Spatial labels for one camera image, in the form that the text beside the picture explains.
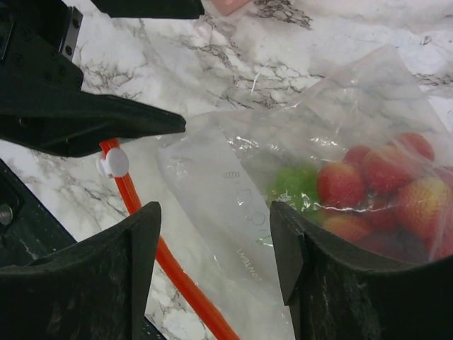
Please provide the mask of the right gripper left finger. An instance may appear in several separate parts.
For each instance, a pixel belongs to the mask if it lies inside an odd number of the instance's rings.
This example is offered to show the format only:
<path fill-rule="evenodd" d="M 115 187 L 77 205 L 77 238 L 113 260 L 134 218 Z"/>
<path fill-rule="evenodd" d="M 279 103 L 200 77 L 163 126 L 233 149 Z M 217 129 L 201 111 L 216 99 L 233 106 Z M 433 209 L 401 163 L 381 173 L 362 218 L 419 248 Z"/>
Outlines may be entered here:
<path fill-rule="evenodd" d="M 160 339 L 145 319 L 161 206 L 24 266 L 1 268 L 2 339 Z"/>

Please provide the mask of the clear zip top bag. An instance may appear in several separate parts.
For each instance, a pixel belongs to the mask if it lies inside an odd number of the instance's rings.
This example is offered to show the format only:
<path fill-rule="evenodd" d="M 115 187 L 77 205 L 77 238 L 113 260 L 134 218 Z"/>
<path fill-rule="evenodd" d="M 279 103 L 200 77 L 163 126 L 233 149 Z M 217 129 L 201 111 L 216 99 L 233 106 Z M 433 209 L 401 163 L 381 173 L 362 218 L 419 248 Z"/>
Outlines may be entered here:
<path fill-rule="evenodd" d="M 97 167 L 116 180 L 127 207 L 149 197 L 158 178 L 187 216 L 183 236 L 200 238 L 202 265 L 190 273 L 222 313 L 223 339 L 297 339 L 283 302 L 270 231 L 267 187 L 284 167 L 318 172 L 357 145 L 378 147 L 421 134 L 440 165 L 452 166 L 452 136 L 395 48 L 381 47 L 272 110 L 206 113 L 184 133 L 153 139 L 136 158 L 105 142 Z"/>

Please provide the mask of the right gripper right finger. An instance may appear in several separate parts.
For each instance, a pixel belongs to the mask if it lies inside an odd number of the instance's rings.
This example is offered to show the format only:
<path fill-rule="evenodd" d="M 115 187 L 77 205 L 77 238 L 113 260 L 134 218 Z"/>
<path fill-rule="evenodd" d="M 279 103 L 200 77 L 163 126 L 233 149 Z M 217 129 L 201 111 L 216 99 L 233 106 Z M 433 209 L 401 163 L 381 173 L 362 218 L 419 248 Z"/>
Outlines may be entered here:
<path fill-rule="evenodd" d="M 422 266 L 362 249 L 270 206 L 282 299 L 297 339 L 451 339 L 452 259 Z"/>

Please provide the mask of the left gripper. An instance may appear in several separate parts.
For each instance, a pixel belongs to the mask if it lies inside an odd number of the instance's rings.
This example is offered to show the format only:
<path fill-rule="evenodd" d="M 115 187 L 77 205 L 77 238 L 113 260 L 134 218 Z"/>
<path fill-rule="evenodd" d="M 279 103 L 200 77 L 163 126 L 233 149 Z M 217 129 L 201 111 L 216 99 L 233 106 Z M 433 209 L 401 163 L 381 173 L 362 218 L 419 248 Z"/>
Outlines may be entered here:
<path fill-rule="evenodd" d="M 1 2 L 1 139 L 84 157 L 105 140 L 184 132 L 179 114 L 82 91 L 72 62 L 82 19 L 63 1 Z"/>

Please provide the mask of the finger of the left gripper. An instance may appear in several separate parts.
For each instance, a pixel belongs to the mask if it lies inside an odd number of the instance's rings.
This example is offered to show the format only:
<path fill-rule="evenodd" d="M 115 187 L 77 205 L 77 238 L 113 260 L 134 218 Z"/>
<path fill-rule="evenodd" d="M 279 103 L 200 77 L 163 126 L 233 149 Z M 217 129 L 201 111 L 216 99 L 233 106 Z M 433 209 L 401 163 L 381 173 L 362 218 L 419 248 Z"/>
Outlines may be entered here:
<path fill-rule="evenodd" d="M 111 18 L 197 19 L 205 14 L 200 0 L 91 0 Z"/>

